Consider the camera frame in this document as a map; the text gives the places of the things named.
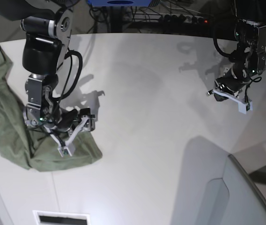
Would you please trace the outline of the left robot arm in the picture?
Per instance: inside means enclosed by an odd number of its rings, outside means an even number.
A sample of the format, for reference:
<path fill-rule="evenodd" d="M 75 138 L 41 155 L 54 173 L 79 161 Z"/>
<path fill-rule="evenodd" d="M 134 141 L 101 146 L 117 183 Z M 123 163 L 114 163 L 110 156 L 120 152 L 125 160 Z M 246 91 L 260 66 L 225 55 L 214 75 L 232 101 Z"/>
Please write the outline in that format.
<path fill-rule="evenodd" d="M 266 0 L 234 1 L 234 17 L 215 22 L 212 38 L 217 52 L 229 59 L 232 67 L 215 80 L 215 88 L 209 91 L 216 101 L 236 97 L 254 82 L 261 81 L 266 69 Z M 225 53 L 218 45 L 217 29 L 226 22 L 235 22 L 234 37 L 236 49 Z"/>

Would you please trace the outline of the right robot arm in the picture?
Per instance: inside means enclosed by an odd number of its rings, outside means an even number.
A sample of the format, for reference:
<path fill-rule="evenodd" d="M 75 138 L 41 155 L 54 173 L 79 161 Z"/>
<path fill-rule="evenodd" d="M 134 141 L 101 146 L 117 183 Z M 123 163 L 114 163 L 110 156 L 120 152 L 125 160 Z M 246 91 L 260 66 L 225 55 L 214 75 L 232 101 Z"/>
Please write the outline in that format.
<path fill-rule="evenodd" d="M 63 95 L 53 97 L 58 72 L 68 51 L 73 22 L 74 0 L 0 0 L 0 15 L 20 21 L 26 33 L 22 65 L 30 72 L 25 89 L 28 103 L 25 116 L 31 129 L 67 132 L 78 113 L 60 108 Z"/>

